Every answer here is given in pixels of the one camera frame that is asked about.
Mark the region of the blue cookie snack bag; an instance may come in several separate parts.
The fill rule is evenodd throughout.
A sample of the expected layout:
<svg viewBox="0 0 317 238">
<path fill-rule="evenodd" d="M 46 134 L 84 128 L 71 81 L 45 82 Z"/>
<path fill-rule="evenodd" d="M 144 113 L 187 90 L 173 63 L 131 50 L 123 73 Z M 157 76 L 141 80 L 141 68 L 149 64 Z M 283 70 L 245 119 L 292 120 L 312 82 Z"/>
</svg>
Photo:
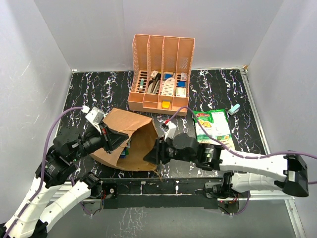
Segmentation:
<svg viewBox="0 0 317 238">
<path fill-rule="evenodd" d="M 120 158 L 126 158 L 129 155 L 129 148 L 131 146 L 131 140 L 128 140 L 126 146 L 124 147 L 123 151 L 120 154 Z"/>
</svg>

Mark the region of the green chips bag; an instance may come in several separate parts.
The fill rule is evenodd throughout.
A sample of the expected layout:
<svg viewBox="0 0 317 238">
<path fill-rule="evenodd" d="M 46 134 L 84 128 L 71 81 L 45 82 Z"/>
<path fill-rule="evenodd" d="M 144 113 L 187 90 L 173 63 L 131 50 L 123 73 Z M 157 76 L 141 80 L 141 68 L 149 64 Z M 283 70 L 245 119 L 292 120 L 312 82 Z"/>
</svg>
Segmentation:
<svg viewBox="0 0 317 238">
<path fill-rule="evenodd" d="M 231 132 L 229 129 L 226 112 L 224 109 L 210 110 L 206 112 L 194 111 L 197 120 L 194 118 L 196 138 L 199 143 L 215 144 L 198 125 L 200 123 L 204 130 L 213 139 L 221 141 L 228 148 L 235 150 Z"/>
</svg>

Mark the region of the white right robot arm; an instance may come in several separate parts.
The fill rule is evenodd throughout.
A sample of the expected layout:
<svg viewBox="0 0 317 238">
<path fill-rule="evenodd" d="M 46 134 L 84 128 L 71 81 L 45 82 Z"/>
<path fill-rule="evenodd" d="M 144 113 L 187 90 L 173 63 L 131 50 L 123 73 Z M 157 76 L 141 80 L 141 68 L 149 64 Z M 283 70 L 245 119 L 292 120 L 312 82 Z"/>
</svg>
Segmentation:
<svg viewBox="0 0 317 238">
<path fill-rule="evenodd" d="M 193 162 L 205 171 L 223 171 L 220 183 L 205 186 L 206 192 L 215 198 L 250 190 L 280 190 L 295 197 L 309 195 L 307 164 L 295 153 L 266 157 L 237 152 L 221 145 L 199 143 L 181 133 L 173 139 L 156 139 L 152 150 L 144 156 L 144 161 L 155 165 L 171 160 Z"/>
</svg>

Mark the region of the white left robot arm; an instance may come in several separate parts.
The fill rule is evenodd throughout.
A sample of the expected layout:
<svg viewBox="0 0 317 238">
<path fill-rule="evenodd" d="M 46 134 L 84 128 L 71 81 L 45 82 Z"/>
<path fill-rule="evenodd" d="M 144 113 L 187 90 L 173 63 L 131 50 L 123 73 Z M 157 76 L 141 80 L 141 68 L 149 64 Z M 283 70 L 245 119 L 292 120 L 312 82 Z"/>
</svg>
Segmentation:
<svg viewBox="0 0 317 238">
<path fill-rule="evenodd" d="M 102 181 L 92 172 L 78 179 L 75 185 L 54 203 L 53 195 L 76 170 L 75 162 L 104 149 L 113 152 L 128 140 L 101 122 L 99 128 L 89 126 L 84 136 L 75 127 L 61 129 L 36 170 L 32 185 L 15 214 L 0 226 L 2 238 L 45 238 L 52 226 L 78 203 L 102 193 Z"/>
</svg>

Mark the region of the brown paper bag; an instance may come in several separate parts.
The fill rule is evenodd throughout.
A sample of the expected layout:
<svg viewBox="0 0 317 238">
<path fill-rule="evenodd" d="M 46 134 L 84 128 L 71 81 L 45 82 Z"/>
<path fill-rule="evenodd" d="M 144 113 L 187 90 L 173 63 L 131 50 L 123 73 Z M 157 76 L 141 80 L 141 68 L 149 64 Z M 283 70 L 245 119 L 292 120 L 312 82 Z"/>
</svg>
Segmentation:
<svg viewBox="0 0 317 238">
<path fill-rule="evenodd" d="M 143 160 L 158 138 L 158 133 L 151 117 L 113 108 L 105 117 L 109 128 L 129 135 L 131 146 L 129 155 L 120 158 L 120 154 L 128 140 L 123 142 L 111 154 L 100 149 L 92 154 L 96 161 L 92 171 L 101 178 L 155 178 L 158 176 L 157 166 Z"/>
</svg>

